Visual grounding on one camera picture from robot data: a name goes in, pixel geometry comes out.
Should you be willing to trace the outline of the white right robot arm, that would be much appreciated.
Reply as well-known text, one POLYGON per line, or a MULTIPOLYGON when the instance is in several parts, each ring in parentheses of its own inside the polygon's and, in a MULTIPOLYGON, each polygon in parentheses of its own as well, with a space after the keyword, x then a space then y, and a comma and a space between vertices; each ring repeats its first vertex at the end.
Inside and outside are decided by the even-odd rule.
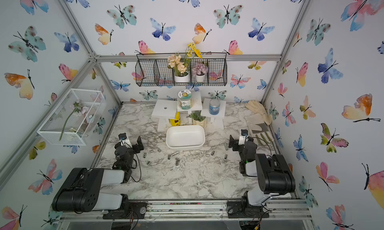
POLYGON ((276 196, 284 196, 296 190, 296 180, 280 154, 257 153, 253 138, 241 135, 238 140, 230 136, 229 148, 238 152, 240 173, 244 177, 257 178, 258 187, 246 191, 239 201, 227 202, 230 219, 269 217, 265 209, 267 201, 276 196))

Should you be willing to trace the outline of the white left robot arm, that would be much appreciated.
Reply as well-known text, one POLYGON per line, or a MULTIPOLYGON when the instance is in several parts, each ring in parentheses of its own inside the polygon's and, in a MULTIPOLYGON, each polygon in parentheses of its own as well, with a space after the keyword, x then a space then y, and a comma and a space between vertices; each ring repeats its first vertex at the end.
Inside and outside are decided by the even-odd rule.
POLYGON ((92 211, 132 212, 127 195, 101 192, 102 187, 127 183, 132 170, 140 168, 135 155, 144 150, 141 137, 131 145, 126 134, 115 144, 116 161, 111 169, 74 168, 55 195, 51 207, 56 212, 87 213, 92 211))

